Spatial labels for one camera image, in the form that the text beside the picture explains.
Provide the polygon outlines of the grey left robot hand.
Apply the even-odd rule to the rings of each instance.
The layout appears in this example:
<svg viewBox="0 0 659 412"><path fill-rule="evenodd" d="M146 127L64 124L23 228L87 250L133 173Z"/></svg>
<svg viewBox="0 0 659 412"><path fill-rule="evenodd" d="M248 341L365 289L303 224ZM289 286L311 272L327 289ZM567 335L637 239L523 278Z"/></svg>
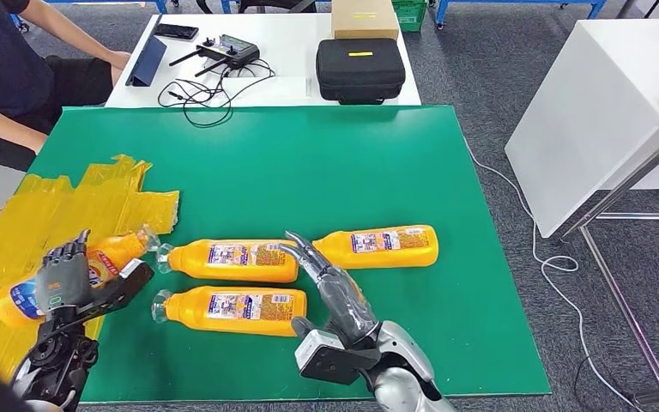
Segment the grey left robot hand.
<svg viewBox="0 0 659 412"><path fill-rule="evenodd" d="M34 276L35 297L45 314L66 306L82 307L92 301L87 242L90 229L50 250Z"/></svg>

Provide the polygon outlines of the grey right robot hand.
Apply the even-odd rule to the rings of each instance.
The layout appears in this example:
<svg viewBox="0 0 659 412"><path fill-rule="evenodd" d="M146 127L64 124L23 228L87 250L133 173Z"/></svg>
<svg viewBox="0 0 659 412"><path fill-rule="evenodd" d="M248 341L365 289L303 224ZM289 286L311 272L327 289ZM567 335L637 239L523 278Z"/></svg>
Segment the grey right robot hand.
<svg viewBox="0 0 659 412"><path fill-rule="evenodd" d="M329 313L328 328L346 348L375 347L380 322L354 279L301 235L286 231L285 237L292 243L280 249L291 255L314 282Z"/></svg>

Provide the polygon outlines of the person's left hand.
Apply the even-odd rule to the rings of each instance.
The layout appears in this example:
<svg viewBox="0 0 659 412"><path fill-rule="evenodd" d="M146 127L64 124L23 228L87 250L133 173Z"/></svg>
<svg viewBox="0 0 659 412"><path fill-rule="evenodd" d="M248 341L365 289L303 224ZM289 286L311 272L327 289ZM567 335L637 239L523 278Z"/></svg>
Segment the person's left hand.
<svg viewBox="0 0 659 412"><path fill-rule="evenodd" d="M126 51L108 50L106 52L104 61L110 64L112 85L118 83L119 77L122 75L127 63L130 61L131 55Z"/></svg>

